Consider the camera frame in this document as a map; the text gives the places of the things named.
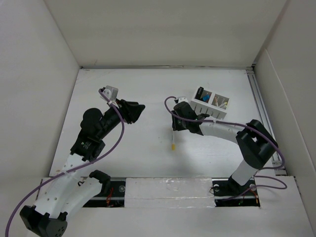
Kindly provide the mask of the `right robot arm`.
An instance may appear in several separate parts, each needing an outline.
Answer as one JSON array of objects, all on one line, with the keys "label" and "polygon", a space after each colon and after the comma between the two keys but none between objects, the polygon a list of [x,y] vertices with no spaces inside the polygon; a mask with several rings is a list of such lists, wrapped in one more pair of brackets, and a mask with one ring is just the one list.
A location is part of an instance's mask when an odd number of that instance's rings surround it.
[{"label": "right robot arm", "polygon": [[187,130],[200,136],[212,136],[238,145],[242,162],[227,180],[213,181],[210,189],[216,197],[233,199],[255,191],[252,182],[256,173],[265,169],[268,160],[278,151],[278,144],[258,120],[237,124],[217,120],[208,114],[197,114],[185,97],[175,99],[170,110],[173,131]]}]

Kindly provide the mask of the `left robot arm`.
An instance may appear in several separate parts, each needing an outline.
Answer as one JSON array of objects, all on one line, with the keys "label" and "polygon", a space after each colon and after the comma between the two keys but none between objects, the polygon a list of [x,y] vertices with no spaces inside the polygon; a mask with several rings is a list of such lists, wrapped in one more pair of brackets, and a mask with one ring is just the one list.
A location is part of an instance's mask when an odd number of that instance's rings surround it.
[{"label": "left robot arm", "polygon": [[97,108],[84,112],[81,130],[62,168],[63,175],[52,181],[45,194],[32,206],[25,205],[20,217],[26,228],[39,237],[61,237],[74,216],[92,197],[110,191],[111,178],[100,170],[92,171],[79,184],[84,168],[95,162],[105,147],[103,139],[118,124],[133,124],[145,105],[116,100],[102,113]]}]

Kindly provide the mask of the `blue cap black highlighter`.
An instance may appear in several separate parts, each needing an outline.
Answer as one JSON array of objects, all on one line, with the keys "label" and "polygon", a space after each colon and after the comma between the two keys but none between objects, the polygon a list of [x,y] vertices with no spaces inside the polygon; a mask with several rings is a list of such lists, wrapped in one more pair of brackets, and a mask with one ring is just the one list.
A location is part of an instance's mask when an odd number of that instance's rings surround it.
[{"label": "blue cap black highlighter", "polygon": [[205,93],[202,97],[201,97],[201,99],[202,99],[202,101],[203,102],[205,102],[205,103],[208,103],[208,101],[209,101],[209,99],[210,99],[210,97],[211,97],[211,94],[212,93]]}]

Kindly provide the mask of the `pink cap white pen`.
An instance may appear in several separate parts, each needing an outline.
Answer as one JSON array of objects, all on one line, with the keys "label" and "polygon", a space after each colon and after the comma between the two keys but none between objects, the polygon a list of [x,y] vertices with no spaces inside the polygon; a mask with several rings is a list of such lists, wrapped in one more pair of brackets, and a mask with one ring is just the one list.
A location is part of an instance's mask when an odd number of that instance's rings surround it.
[{"label": "pink cap white pen", "polygon": [[219,106],[217,97],[214,97],[214,103],[215,103],[215,106],[217,106],[217,107]]}]

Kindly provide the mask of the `yellow cap black highlighter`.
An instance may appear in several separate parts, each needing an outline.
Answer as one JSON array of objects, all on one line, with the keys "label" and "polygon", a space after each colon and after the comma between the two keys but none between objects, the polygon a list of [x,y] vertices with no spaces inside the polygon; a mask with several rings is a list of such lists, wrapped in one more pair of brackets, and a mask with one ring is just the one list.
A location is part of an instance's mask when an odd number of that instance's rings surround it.
[{"label": "yellow cap black highlighter", "polygon": [[194,98],[195,98],[196,100],[201,100],[203,91],[204,91],[204,88],[200,86],[200,87],[197,89]]}]

